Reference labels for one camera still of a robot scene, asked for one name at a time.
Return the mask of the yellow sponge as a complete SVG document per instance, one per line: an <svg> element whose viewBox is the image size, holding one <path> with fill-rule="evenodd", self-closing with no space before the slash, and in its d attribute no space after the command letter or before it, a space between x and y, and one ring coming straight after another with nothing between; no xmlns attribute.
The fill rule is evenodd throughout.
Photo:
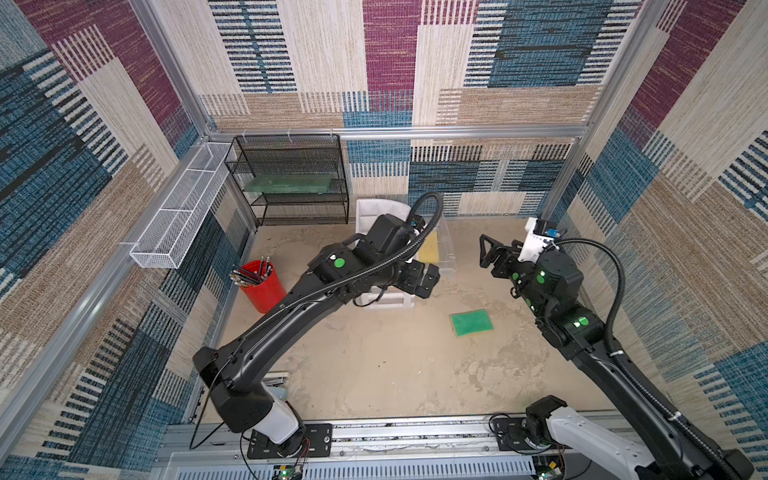
<svg viewBox="0 0 768 480"><path fill-rule="evenodd" d="M440 262L439 236L437 231L432 231L417 252L418 260L425 264L437 265Z"/></svg>

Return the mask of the clear plastic drawer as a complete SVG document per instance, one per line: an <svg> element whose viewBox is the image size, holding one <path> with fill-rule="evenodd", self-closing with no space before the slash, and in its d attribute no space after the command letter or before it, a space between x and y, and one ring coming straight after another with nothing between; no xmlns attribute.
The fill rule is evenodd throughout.
<svg viewBox="0 0 768 480"><path fill-rule="evenodd" d="M438 232L440 262L437 264L442 280L455 281L457 275L456 256L448 222L441 218L432 231Z"/></svg>

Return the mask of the green sponge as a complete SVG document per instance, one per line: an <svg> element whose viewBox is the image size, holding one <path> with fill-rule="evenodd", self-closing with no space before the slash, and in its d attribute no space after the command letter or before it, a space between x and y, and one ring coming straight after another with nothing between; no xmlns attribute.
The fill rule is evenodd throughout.
<svg viewBox="0 0 768 480"><path fill-rule="evenodd" d="M452 314L450 320L457 338L494 329L490 316L485 309Z"/></svg>

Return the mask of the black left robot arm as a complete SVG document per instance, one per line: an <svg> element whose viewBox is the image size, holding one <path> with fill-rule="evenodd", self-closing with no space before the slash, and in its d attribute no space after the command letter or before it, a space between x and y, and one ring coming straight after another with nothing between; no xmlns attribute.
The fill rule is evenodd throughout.
<svg viewBox="0 0 768 480"><path fill-rule="evenodd" d="M304 443L304 422L267 390L265 374L320 320L374 287L429 297L439 269L414 256L439 220L379 216L367 234L325 246L287 295L247 331L223 347L198 350L194 366L224 424L234 433L255 430L279 455L295 455Z"/></svg>

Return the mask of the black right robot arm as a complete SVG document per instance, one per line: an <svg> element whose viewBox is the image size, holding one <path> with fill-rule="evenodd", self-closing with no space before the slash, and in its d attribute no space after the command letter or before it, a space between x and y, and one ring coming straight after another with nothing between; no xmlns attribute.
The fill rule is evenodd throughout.
<svg viewBox="0 0 768 480"><path fill-rule="evenodd" d="M617 287L606 318L578 301L584 276L564 251L568 240L531 235L505 245L479 239L479 264L512 283L545 340L584 373L639 435L634 447L612 432L578 419L563 401L546 397L526 411L537 439L572 447L620 479L748 479L755 468L738 449L724 449L690 422L642 373L614 336L626 286L618 256L605 244L579 239L613 263Z"/></svg>

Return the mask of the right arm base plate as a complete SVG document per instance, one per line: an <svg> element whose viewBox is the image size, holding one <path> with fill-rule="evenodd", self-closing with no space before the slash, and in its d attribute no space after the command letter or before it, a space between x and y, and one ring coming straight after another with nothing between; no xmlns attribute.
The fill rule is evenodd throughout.
<svg viewBox="0 0 768 480"><path fill-rule="evenodd" d="M542 454L558 449L570 450L569 446L554 440L535 439L529 432L524 417L513 417L506 413L494 414L488 419L488 428L500 451Z"/></svg>

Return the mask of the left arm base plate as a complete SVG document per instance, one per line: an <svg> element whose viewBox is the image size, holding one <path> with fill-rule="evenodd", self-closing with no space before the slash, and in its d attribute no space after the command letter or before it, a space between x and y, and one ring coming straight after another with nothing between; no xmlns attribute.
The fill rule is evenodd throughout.
<svg viewBox="0 0 768 480"><path fill-rule="evenodd" d="M282 444L275 444L266 435L251 430L246 457L249 460L298 458L299 455L325 458L331 454L332 440L331 423L305 424Z"/></svg>

